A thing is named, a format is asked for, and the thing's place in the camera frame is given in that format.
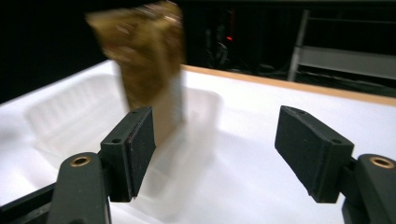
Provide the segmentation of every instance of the white tabletop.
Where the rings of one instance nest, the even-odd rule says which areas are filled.
[[[156,149],[137,199],[111,205],[113,223],[343,223],[343,196],[337,204],[315,203],[277,153],[281,105],[305,110],[348,138],[355,158],[396,159],[394,105],[186,68],[186,123]],[[65,108],[67,102],[79,110]],[[109,108],[112,114],[99,113]],[[67,156],[99,150],[125,113],[111,61],[0,105],[0,204],[56,181]],[[74,130],[84,131],[68,133]]]

